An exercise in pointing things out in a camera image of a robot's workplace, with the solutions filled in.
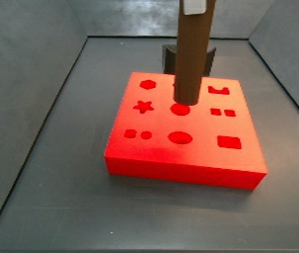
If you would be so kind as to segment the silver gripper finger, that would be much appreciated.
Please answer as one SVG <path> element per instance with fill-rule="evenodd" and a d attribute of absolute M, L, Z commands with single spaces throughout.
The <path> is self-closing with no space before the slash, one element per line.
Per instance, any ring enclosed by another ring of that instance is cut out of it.
<path fill-rule="evenodd" d="M 207 0 L 183 0 L 183 14 L 200 15 L 207 11 Z"/>

